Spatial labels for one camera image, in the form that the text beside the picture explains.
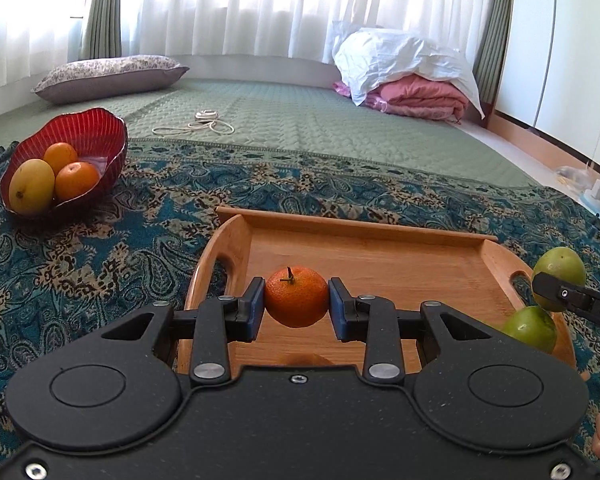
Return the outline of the green apple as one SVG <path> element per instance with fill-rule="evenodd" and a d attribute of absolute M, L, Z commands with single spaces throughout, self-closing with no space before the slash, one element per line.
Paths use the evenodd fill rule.
<path fill-rule="evenodd" d="M 558 280 L 577 286 L 584 286 L 588 278 L 585 265 L 580 256 L 573 249 L 565 246 L 548 250 L 535 263 L 531 280 L 533 291 L 535 291 L 535 277 L 540 273 L 550 274 L 554 278 L 558 278 Z M 533 293 L 533 299 L 540 307 L 547 311 L 562 312 L 565 310 L 561 304 L 551 302 L 536 292 Z"/>
<path fill-rule="evenodd" d="M 552 316 L 540 306 L 517 310 L 503 324 L 501 332 L 547 354 L 553 352 L 558 338 Z"/>

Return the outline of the green apple front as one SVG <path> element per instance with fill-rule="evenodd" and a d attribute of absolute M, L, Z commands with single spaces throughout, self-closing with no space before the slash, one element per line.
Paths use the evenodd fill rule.
<path fill-rule="evenodd" d="M 503 324 L 501 332 L 547 354 L 553 352 L 558 338 L 552 316 L 540 306 L 517 310 Z"/>

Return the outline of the small orange tangerine with stem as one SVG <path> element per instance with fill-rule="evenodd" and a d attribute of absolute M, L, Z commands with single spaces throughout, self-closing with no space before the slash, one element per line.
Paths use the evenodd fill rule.
<path fill-rule="evenodd" d="M 305 266 L 285 266 L 265 281 L 264 306 L 280 324 L 309 327 L 329 309 L 327 282 Z"/>

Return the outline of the wooden serving tray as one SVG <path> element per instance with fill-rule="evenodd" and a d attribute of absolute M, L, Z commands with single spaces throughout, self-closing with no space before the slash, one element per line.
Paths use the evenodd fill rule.
<path fill-rule="evenodd" d="M 352 296 L 375 294 L 398 309 L 438 300 L 500 328 L 524 300 L 514 278 L 532 269 L 494 236 L 388 224 L 216 208 L 221 221 L 198 262 L 184 309 L 206 299 L 214 264 L 226 270 L 224 292 L 242 296 L 252 278 L 284 266 L 306 266 L 326 280 L 341 278 Z M 244 365 L 356 365 L 364 346 L 337 341 L 328 315 L 306 328 L 288 328 L 268 313 L 253 342 L 228 345 L 232 376 Z"/>

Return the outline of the blue paisley patterned blanket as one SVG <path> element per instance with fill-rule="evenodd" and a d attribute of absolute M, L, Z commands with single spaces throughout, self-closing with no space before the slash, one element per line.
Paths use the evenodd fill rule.
<path fill-rule="evenodd" d="M 0 180 L 14 151 L 0 148 Z M 151 299 L 182 302 L 219 206 L 493 235 L 530 264 L 568 246 L 600 290 L 600 230 L 552 188 L 335 155 L 134 140 L 112 191 L 69 222 L 19 224 L 0 199 L 0 463 L 20 445 L 4 399 L 15 371 Z"/>

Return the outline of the orange in bowl front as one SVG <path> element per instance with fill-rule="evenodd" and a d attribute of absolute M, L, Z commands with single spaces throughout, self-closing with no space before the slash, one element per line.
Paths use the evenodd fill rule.
<path fill-rule="evenodd" d="M 61 202 L 73 200 L 94 188 L 98 181 L 99 173 L 90 162 L 72 162 L 56 176 L 56 197 Z"/>

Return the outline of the orange in bowl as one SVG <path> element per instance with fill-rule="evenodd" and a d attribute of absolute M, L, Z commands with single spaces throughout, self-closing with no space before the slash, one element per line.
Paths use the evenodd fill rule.
<path fill-rule="evenodd" d="M 98 181 L 99 173 L 90 162 L 72 162 L 56 176 L 56 197 L 61 202 L 73 200 L 94 188 Z"/>
<path fill-rule="evenodd" d="M 54 174 L 59 174 L 61 170 L 79 160 L 76 149 L 67 142 L 57 142 L 46 148 L 43 160 L 50 165 Z"/>

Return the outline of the green quilted mat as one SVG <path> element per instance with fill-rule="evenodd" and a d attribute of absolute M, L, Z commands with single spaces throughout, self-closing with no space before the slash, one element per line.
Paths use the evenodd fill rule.
<path fill-rule="evenodd" d="M 167 136 L 351 157 L 498 186 L 535 180 L 446 122 L 357 107 L 327 89 L 182 79 L 169 89 L 96 100 L 122 118 L 132 138 Z"/>

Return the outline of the red glass fruit bowl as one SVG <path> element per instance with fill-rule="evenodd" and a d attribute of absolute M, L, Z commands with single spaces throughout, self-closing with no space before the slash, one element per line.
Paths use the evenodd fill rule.
<path fill-rule="evenodd" d="M 3 207 L 29 222 L 86 211 L 112 190 L 127 148 L 125 122 L 109 110 L 58 115 L 10 155 L 0 181 Z"/>

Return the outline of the pink folded blanket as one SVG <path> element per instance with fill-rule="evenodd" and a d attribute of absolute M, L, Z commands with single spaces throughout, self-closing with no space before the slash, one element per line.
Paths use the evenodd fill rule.
<path fill-rule="evenodd" d="M 435 122 L 461 122 L 469 100 L 452 82 L 409 74 L 372 90 L 362 103 L 378 112 Z"/>

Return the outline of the orange in bowl rear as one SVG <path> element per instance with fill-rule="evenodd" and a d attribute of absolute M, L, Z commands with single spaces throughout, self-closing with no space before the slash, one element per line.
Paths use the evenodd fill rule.
<path fill-rule="evenodd" d="M 43 160 L 50 165 L 54 174 L 59 174 L 61 170 L 79 160 L 76 149 L 67 142 L 57 142 L 46 148 Z"/>

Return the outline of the yellow mango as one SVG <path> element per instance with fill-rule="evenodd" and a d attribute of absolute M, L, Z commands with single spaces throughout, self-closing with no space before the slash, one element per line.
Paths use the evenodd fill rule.
<path fill-rule="evenodd" d="M 23 216 L 38 216 L 50 208 L 54 188 L 53 168 L 43 159 L 28 159 L 17 168 L 10 180 L 10 208 Z"/>

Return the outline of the white crumpled bedding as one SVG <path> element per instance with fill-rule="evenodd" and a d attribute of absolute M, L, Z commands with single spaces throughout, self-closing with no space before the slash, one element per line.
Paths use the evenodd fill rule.
<path fill-rule="evenodd" d="M 452 84 L 476 110 L 482 110 L 465 55 L 428 38 L 403 30 L 362 27 L 338 44 L 334 62 L 356 105 L 383 84 L 417 75 Z"/>

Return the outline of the floral grey pillow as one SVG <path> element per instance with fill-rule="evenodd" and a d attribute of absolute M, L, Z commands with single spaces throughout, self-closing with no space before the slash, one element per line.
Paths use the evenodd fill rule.
<path fill-rule="evenodd" d="M 55 67 L 32 93 L 55 105 L 87 102 L 169 88 L 188 71 L 163 55 L 93 58 Z"/>

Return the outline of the green curtain right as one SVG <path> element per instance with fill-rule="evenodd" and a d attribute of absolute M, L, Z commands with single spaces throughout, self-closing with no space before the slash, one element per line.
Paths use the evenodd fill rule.
<path fill-rule="evenodd" d="M 484 105 L 495 103 L 506 53 L 512 7 L 513 0 L 490 1 L 486 28 L 474 64 L 480 103 Z"/>

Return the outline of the green curtain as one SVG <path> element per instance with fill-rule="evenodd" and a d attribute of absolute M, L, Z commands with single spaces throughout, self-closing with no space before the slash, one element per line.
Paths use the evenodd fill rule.
<path fill-rule="evenodd" d="M 486 28 L 474 64 L 480 103 L 484 105 L 495 103 L 506 53 L 512 7 L 513 0 L 490 1 Z"/>
<path fill-rule="evenodd" d="M 82 35 L 82 60 L 121 55 L 121 0 L 90 0 Z"/>

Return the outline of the green curtain left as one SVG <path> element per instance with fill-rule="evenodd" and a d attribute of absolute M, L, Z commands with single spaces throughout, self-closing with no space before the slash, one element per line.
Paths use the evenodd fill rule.
<path fill-rule="evenodd" d="M 82 35 L 82 60 L 121 55 L 121 0 L 90 0 Z"/>

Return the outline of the white sheer curtain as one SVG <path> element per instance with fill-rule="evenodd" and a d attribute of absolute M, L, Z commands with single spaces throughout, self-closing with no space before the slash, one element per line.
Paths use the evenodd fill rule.
<path fill-rule="evenodd" d="M 121 0 L 122 55 L 328 63 L 336 26 L 417 32 L 473 60 L 491 0 Z M 81 58 L 90 0 L 0 0 L 0 88 Z"/>

